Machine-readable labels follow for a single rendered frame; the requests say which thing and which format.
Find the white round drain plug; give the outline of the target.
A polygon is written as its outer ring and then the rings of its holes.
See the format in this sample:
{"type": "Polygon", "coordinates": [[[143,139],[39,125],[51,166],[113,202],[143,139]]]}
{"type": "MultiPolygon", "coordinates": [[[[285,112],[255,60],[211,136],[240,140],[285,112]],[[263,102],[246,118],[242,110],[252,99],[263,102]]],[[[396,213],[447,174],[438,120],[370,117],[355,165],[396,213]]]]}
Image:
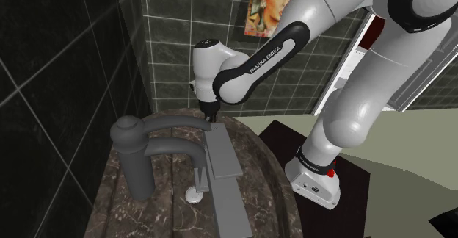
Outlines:
{"type": "Polygon", "coordinates": [[[197,204],[203,199],[203,192],[198,192],[196,186],[191,186],[185,192],[185,199],[190,204],[197,204]]]}

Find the black block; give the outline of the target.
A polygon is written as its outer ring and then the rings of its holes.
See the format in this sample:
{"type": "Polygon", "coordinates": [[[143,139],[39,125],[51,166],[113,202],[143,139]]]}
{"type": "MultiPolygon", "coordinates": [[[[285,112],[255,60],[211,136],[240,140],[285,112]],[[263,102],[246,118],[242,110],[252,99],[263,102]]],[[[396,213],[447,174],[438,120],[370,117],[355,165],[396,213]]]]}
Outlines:
{"type": "Polygon", "coordinates": [[[458,238],[458,208],[433,217],[429,223],[443,238],[458,238]]]}

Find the grey flat rectangular slab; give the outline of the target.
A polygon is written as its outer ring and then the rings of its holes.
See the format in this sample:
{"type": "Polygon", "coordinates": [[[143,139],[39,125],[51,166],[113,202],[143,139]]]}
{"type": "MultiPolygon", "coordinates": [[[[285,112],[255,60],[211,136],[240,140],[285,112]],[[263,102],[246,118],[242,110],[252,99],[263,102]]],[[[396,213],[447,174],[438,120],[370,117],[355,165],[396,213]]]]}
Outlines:
{"type": "Polygon", "coordinates": [[[236,178],[243,175],[224,123],[212,123],[211,130],[204,133],[204,140],[215,179],[236,178]]]}

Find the colourful woman portrait poster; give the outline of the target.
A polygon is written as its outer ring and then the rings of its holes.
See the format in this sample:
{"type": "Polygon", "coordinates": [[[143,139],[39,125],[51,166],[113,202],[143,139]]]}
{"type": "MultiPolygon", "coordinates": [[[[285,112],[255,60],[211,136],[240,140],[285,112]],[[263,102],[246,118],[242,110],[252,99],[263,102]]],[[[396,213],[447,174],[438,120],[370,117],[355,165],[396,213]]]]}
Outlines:
{"type": "Polygon", "coordinates": [[[254,37],[271,37],[289,1],[250,0],[244,34],[254,37]]]}

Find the grey long flat bar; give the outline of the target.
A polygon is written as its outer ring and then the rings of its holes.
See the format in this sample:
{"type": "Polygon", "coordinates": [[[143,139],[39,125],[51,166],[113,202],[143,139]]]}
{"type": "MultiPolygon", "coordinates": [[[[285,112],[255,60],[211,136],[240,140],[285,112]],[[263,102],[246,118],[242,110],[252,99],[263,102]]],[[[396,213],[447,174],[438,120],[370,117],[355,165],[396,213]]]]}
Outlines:
{"type": "Polygon", "coordinates": [[[247,217],[237,178],[215,179],[206,148],[207,179],[214,205],[218,238],[251,238],[252,229],[247,217]]]}

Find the white framed door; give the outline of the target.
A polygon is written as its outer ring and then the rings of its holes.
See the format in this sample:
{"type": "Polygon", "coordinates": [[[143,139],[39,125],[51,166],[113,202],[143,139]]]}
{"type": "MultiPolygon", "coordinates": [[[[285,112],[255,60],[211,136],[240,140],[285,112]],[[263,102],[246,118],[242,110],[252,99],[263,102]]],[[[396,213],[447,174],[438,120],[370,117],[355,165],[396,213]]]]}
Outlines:
{"type": "MultiPolygon", "coordinates": [[[[425,63],[393,94],[385,111],[405,111],[408,106],[442,73],[446,67],[458,57],[458,11],[451,16],[452,25],[440,45],[425,61],[425,63]]],[[[354,40],[344,53],[338,67],[328,81],[320,99],[315,105],[312,115],[317,116],[330,94],[342,88],[352,71],[365,56],[367,48],[374,42],[381,32],[383,20],[370,12],[366,13],[362,25],[357,31],[354,40]]]]}

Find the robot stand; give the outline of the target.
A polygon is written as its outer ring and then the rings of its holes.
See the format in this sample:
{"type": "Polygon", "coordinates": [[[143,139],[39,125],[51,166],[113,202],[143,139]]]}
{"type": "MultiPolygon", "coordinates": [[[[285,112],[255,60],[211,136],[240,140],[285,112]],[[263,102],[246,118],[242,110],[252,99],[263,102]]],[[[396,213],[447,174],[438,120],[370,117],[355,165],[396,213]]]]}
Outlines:
{"type": "MultiPolygon", "coordinates": [[[[306,137],[273,120],[259,135],[284,167],[306,137]]],[[[370,173],[338,156],[341,196],[332,210],[295,194],[304,238],[364,238],[370,173]]]]}

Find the brown marble sink basin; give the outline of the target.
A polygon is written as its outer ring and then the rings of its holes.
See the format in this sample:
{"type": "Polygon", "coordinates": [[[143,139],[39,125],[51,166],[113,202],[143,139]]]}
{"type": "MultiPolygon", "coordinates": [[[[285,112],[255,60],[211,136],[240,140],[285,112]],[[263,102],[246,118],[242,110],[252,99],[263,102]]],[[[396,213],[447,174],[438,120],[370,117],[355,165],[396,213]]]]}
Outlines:
{"type": "MultiPolygon", "coordinates": [[[[243,175],[237,179],[253,238],[303,238],[288,180],[274,154],[240,121],[220,115],[243,175]]],[[[151,159],[156,189],[144,201],[131,198],[115,151],[111,151],[83,238],[217,238],[209,192],[190,204],[185,192],[195,183],[190,158],[151,159]]]]}

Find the grey faucet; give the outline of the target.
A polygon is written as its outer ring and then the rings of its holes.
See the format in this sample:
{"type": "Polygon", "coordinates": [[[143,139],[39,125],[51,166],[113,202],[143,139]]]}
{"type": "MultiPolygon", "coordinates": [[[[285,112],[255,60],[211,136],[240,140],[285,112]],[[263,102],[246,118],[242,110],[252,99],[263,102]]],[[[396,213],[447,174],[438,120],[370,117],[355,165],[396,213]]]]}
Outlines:
{"type": "Polygon", "coordinates": [[[128,190],[134,200],[146,200],[155,191],[152,156],[184,154],[191,159],[194,168],[206,168],[206,153],[202,145],[177,137],[148,136],[152,131],[174,127],[211,130],[208,121],[186,115],[165,115],[149,120],[125,115],[110,128],[113,149],[117,152],[128,190]]]}

